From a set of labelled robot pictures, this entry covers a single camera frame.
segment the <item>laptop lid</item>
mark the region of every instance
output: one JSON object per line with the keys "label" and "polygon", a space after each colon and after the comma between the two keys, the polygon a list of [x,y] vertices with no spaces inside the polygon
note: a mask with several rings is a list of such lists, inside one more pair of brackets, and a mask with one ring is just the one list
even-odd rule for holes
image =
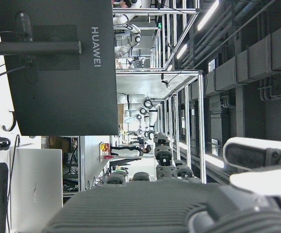
{"label": "laptop lid", "polygon": [[11,187],[11,229],[39,233],[63,206],[62,151],[17,149]]}

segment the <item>monitor back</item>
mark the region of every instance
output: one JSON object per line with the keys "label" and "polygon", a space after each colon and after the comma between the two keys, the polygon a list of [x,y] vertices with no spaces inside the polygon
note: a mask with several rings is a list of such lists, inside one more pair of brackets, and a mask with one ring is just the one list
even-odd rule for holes
{"label": "monitor back", "polygon": [[17,149],[11,185],[11,229],[39,233],[63,206],[62,151]]}
{"label": "monitor back", "polygon": [[[117,135],[111,1],[0,0],[0,30],[18,30],[18,12],[29,16],[33,41],[82,44],[80,55],[28,56],[29,68],[8,74],[21,134]],[[15,33],[1,37],[19,41]],[[26,59],[5,56],[7,70]]]}

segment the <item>cardboard box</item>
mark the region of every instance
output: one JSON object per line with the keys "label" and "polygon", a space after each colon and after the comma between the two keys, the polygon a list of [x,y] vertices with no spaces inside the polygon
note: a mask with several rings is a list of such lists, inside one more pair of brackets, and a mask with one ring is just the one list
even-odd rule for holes
{"label": "cardboard box", "polygon": [[117,105],[117,116],[118,116],[119,125],[123,124],[123,121],[124,121],[124,104],[118,104]]}
{"label": "cardboard box", "polygon": [[69,142],[62,137],[51,136],[49,146],[51,149],[61,149],[64,155],[68,153]]}

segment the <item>fluorescent light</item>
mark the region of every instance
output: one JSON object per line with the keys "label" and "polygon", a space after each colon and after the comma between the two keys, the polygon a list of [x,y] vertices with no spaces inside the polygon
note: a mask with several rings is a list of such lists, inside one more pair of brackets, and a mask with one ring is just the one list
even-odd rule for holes
{"label": "fluorescent light", "polygon": [[173,65],[170,64],[170,66],[167,68],[167,71],[170,71],[173,68]]}
{"label": "fluorescent light", "polygon": [[184,149],[184,150],[187,150],[187,149],[188,149],[187,145],[184,144],[184,143],[182,143],[182,142],[179,143],[179,147],[181,147],[181,148]]}
{"label": "fluorescent light", "polygon": [[219,5],[219,0],[216,0],[214,2],[214,4],[212,5],[212,7],[208,10],[208,12],[206,13],[206,15],[204,16],[204,18],[200,21],[200,23],[198,24],[198,31],[202,29],[202,27],[207,23],[207,21],[209,20],[209,18],[212,16],[212,14],[215,12],[215,10],[217,9]]}
{"label": "fluorescent light", "polygon": [[177,54],[177,59],[179,59],[181,57],[181,55],[184,53],[184,51],[187,49],[188,45],[185,44],[181,50],[179,51],[179,53]]}
{"label": "fluorescent light", "polygon": [[216,159],[208,154],[205,154],[205,160],[217,167],[220,167],[220,168],[224,168],[224,162],[219,160],[219,159]]}

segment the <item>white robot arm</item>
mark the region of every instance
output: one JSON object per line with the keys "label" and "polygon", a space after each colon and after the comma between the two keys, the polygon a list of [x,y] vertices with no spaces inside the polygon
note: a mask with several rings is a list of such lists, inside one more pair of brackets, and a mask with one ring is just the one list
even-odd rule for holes
{"label": "white robot arm", "polygon": [[[138,0],[136,3],[133,3],[131,8],[141,8],[142,0]],[[113,25],[126,24],[132,18],[134,18],[136,14],[117,14],[116,17],[113,18]]]}
{"label": "white robot arm", "polygon": [[125,24],[122,26],[124,28],[127,28],[130,30],[132,33],[134,33],[134,39],[132,42],[128,44],[128,46],[116,46],[115,47],[115,53],[121,53],[122,55],[127,53],[131,48],[134,46],[138,45],[141,41],[141,31],[140,29],[134,25],[134,24]]}

